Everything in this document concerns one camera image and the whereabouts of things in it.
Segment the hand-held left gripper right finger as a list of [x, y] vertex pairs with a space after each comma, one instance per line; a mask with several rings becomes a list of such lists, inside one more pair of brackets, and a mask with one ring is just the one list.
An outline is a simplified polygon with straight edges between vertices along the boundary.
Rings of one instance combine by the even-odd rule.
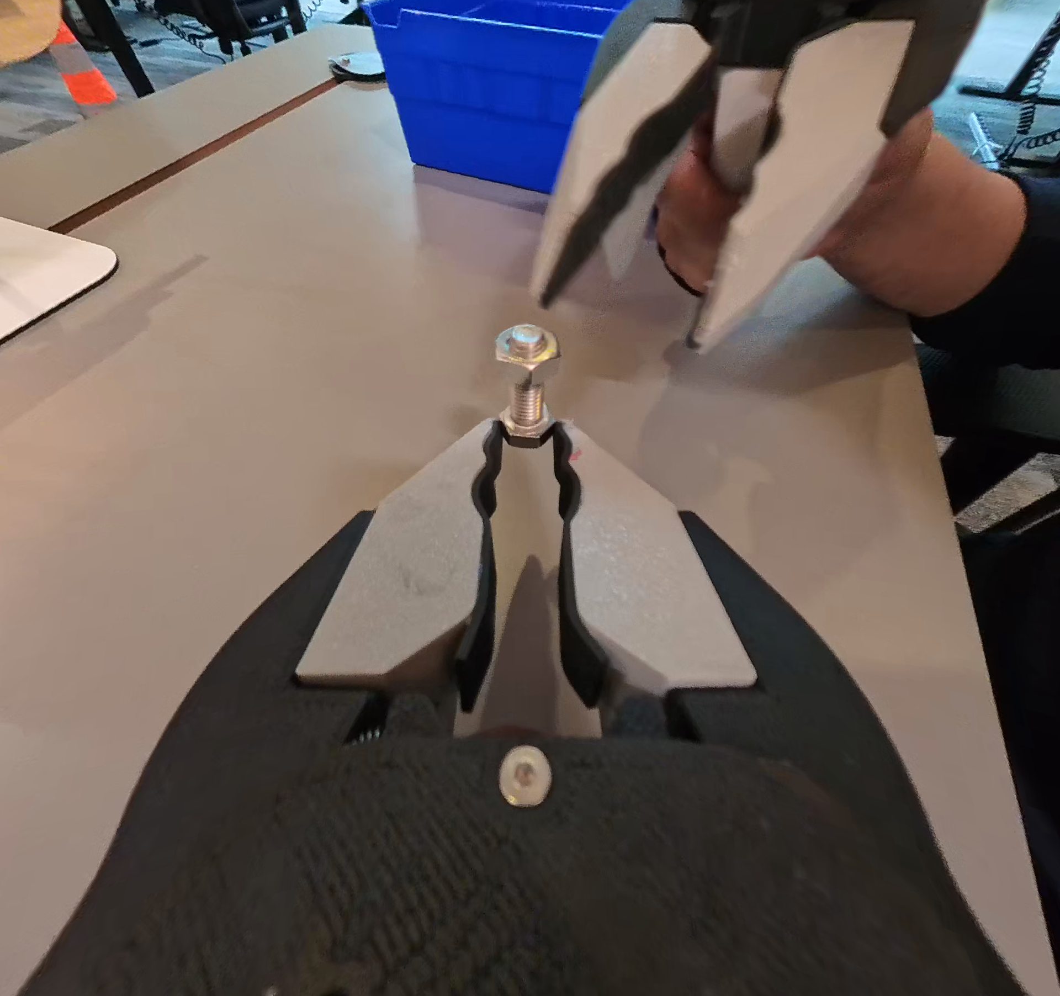
[[551, 430], [562, 521], [553, 735], [600, 735], [632, 697], [758, 682], [679, 510], [570, 421]]

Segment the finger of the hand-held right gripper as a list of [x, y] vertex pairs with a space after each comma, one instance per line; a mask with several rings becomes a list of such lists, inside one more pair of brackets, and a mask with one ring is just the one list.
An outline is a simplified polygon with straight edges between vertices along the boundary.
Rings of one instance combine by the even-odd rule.
[[855, 201], [884, 147], [880, 124], [914, 26], [856, 21], [794, 51], [777, 94], [775, 141], [728, 225], [688, 333], [697, 353], [749, 317]]
[[532, 266], [529, 288], [538, 306], [551, 307], [596, 254], [613, 279], [626, 273], [706, 105], [710, 57], [696, 26], [654, 22], [585, 97]]

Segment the orange traffic cone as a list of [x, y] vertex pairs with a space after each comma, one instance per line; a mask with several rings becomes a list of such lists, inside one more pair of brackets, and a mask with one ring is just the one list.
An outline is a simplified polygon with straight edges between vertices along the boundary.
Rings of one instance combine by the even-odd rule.
[[49, 53], [80, 114], [86, 118], [98, 115], [118, 101], [113, 86], [91, 61], [87, 50], [61, 19]]

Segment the person's right forearm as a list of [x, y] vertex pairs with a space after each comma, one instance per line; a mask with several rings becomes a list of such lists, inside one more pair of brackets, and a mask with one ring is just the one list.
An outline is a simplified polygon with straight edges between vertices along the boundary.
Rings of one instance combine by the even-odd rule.
[[887, 144], [818, 253], [929, 346], [987, 367], [1059, 367], [1058, 179], [973, 162], [929, 109]]

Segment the white document stand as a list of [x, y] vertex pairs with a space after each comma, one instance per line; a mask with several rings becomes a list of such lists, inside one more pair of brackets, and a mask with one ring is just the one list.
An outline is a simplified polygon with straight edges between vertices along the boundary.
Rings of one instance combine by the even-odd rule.
[[[1, 0], [1, 66], [49, 50], [60, 19], [61, 0]], [[2, 218], [2, 340], [102, 285], [118, 266], [109, 247]]]

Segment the wooden top office desk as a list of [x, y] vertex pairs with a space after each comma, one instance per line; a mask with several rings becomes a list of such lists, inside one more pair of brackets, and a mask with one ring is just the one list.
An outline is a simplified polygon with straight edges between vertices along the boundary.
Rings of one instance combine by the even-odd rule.
[[99, 43], [113, 56], [137, 97], [155, 94], [149, 76], [143, 70], [132, 46], [114, 20], [106, 0], [73, 0]]

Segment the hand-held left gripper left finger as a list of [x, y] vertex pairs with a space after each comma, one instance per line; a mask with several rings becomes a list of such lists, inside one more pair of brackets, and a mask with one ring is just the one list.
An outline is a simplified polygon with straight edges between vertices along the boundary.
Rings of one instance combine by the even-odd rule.
[[493, 663], [491, 519], [506, 444], [487, 417], [379, 501], [311, 632], [298, 684], [430, 699], [467, 735]]

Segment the large silver hex bolt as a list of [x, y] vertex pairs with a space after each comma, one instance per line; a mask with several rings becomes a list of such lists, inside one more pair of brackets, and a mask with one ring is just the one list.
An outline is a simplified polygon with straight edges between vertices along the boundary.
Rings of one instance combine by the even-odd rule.
[[550, 437], [554, 419], [546, 405], [544, 387], [526, 377], [510, 387], [509, 401], [498, 420], [509, 446], [533, 449]]

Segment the blue plastic bin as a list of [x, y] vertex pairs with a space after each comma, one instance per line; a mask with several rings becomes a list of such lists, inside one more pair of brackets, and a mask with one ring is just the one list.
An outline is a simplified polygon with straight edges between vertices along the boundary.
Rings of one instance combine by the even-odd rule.
[[591, 63], [633, 0], [375, 0], [412, 161], [551, 192]]

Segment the person's right hand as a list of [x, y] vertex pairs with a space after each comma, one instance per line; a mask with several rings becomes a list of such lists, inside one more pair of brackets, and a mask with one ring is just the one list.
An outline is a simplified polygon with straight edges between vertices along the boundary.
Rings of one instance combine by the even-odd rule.
[[712, 168], [712, 117], [705, 115], [656, 199], [655, 241], [669, 274], [686, 292], [709, 292], [729, 223], [745, 192], [731, 190]]

